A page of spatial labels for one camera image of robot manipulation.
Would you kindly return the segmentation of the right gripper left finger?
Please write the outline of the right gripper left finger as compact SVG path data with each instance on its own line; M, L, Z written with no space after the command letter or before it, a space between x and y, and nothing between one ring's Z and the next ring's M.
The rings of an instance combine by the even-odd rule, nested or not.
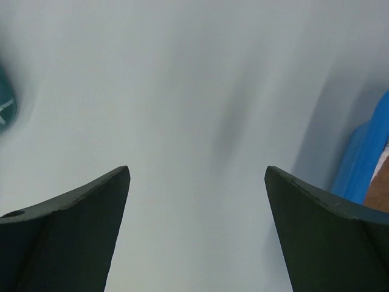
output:
M126 166L1 217L2 291L103 291L130 184Z

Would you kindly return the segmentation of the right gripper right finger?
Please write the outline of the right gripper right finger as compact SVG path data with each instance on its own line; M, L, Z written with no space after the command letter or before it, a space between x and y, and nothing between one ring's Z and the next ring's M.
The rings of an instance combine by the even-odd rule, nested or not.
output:
M264 182L294 291L388 291L388 214L278 167Z

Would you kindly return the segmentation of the orange brown towel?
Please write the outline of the orange brown towel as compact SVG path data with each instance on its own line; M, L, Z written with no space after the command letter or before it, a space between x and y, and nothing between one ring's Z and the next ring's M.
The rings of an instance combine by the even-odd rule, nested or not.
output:
M389 210L388 142L374 169L363 205L382 212Z

